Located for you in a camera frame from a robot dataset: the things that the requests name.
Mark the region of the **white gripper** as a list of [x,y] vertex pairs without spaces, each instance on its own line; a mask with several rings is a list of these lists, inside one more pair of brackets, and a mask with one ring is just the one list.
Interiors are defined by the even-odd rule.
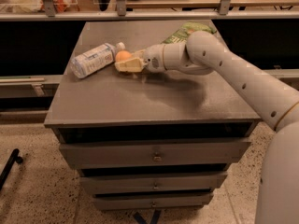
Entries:
[[146,65],[146,69],[151,73],[161,73],[165,70],[163,51],[163,44],[153,45],[145,50],[140,49],[132,53],[133,58],[115,62],[115,67],[119,72],[140,73]]

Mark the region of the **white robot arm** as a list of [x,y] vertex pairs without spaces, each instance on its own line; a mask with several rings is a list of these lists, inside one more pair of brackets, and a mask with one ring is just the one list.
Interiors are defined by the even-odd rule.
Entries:
[[120,72],[213,71],[273,129],[263,160],[255,224],[299,223],[299,91],[228,50],[213,34],[196,31],[185,42],[116,55]]

